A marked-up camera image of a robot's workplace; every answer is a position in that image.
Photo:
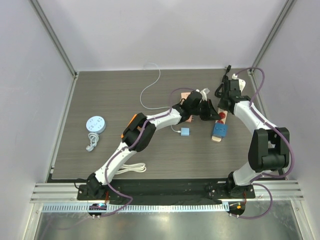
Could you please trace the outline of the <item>beige red power strip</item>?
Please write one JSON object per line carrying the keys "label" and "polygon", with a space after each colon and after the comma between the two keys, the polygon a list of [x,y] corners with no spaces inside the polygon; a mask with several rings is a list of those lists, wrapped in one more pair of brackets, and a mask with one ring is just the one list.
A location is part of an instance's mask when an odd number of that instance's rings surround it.
{"label": "beige red power strip", "polygon": [[220,108],[218,109],[217,112],[221,119],[216,120],[213,125],[211,140],[213,142],[219,143],[227,135],[227,132],[228,132],[228,125],[226,124],[228,112]]}

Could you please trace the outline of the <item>tan cube socket adapter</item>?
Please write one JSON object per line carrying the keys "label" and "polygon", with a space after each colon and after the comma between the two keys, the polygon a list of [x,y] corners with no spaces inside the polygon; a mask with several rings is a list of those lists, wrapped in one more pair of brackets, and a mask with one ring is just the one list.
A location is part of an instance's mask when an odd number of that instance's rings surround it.
{"label": "tan cube socket adapter", "polygon": [[181,99],[185,101],[190,94],[191,94],[191,92],[182,92],[182,93],[180,94]]}

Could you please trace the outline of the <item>light blue charger plug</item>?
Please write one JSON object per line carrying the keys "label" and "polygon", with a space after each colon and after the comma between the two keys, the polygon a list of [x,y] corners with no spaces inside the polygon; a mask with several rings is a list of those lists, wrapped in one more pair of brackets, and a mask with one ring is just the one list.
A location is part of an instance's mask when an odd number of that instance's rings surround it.
{"label": "light blue charger plug", "polygon": [[180,129],[180,135],[182,137],[188,137],[190,135],[190,129],[188,127],[182,127]]}

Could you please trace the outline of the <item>pink charger plug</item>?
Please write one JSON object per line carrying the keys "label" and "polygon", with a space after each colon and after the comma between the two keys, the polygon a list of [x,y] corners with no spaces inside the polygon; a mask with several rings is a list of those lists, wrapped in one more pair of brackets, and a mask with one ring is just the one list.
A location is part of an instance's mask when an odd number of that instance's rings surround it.
{"label": "pink charger plug", "polygon": [[187,123],[191,123],[191,122],[194,121],[194,120],[195,120],[195,117],[194,117],[193,115],[191,115],[186,122],[187,122]]}

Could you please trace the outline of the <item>orange power strip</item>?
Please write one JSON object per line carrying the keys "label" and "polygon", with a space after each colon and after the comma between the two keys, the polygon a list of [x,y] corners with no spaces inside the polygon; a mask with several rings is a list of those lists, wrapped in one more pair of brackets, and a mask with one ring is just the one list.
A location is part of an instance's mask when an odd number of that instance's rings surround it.
{"label": "orange power strip", "polygon": [[[133,115],[133,117],[131,118],[131,120],[130,120],[129,123],[127,124],[125,130],[129,127],[129,125],[130,125],[130,124],[132,123],[132,121],[136,118],[136,116],[137,116],[137,114]],[[123,131],[123,133],[122,133],[121,136],[120,136],[121,139],[124,138],[124,132],[125,132],[125,131]]]}

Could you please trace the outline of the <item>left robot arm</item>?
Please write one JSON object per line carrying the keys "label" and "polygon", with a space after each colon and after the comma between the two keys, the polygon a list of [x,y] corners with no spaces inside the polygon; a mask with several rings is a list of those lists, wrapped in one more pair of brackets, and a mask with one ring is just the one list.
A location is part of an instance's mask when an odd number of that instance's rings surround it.
{"label": "left robot arm", "polygon": [[133,155],[143,151],[150,143],[155,132],[163,128],[186,122],[190,116],[199,116],[203,121],[216,121],[221,117],[214,109],[210,90],[193,90],[187,98],[155,115],[142,112],[134,115],[121,135],[121,142],[105,164],[90,174],[86,179],[87,193],[95,200],[106,195],[107,185],[111,183],[116,172]]}

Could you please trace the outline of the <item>blue cube adapter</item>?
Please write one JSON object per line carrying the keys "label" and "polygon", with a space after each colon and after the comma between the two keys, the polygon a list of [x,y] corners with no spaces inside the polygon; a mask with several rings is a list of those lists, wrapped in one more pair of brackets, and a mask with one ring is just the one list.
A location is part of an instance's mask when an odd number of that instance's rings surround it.
{"label": "blue cube adapter", "polygon": [[226,124],[216,122],[212,130],[212,136],[222,139],[227,135],[227,132],[228,126]]}

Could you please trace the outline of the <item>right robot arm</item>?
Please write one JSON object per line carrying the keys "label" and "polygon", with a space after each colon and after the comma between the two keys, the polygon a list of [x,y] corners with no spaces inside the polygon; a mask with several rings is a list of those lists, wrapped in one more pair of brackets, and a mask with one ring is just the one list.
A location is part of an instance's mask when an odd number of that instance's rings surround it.
{"label": "right robot arm", "polygon": [[250,97],[242,95],[238,78],[222,82],[218,107],[239,118],[252,135],[247,163],[228,175],[224,187],[228,197],[241,198],[258,178],[271,177],[271,172],[288,167],[290,133],[267,120]]}

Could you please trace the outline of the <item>round light blue socket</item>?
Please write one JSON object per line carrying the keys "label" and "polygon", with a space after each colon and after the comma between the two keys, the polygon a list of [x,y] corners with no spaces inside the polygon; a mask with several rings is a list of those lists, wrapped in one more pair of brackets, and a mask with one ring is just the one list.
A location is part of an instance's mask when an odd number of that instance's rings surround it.
{"label": "round light blue socket", "polygon": [[90,133],[101,134],[106,128],[105,119],[101,116],[92,116],[90,117],[86,124],[86,129]]}

